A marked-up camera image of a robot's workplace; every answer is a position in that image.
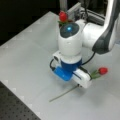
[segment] cable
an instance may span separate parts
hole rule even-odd
[[[52,59],[52,60],[50,61],[50,68],[52,69],[52,71],[55,70],[55,67],[52,66],[53,61],[54,61],[54,59]]]
[[[93,59],[94,56],[95,56],[95,52],[93,53],[93,55],[86,62],[82,63],[82,65],[85,65],[88,62],[90,62]]]
[[[88,21],[88,12],[87,12],[86,0],[84,0],[84,8],[85,8],[85,14],[86,14],[86,21]]]
[[[105,19],[105,17],[104,17],[104,16],[99,15],[99,14],[97,14],[97,13],[95,13],[95,12],[92,12],[92,11],[88,11],[88,10],[87,10],[87,13],[91,13],[91,14],[94,14],[94,15],[96,15],[96,16],[98,16],[98,17],[102,18],[102,19]]]

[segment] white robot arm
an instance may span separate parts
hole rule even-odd
[[[73,79],[80,86],[87,88],[91,84],[89,72],[82,66],[82,46],[98,54],[109,52],[115,43],[117,18],[120,12],[120,0],[108,0],[107,13],[103,26],[85,23],[80,19],[60,28],[58,37],[59,50],[53,54],[56,61],[54,73],[64,81]]]

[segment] table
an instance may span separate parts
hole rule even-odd
[[[76,88],[58,100],[50,99],[71,89],[49,68],[58,50],[58,16],[47,13],[0,47],[0,80],[42,120],[119,120],[120,46],[105,55],[96,55],[84,66],[90,72],[108,67],[107,75],[93,80],[88,88]],[[83,61],[92,52],[83,48]]]

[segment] metal frame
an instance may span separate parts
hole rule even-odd
[[[68,5],[67,0],[60,0],[60,10],[67,12]]]

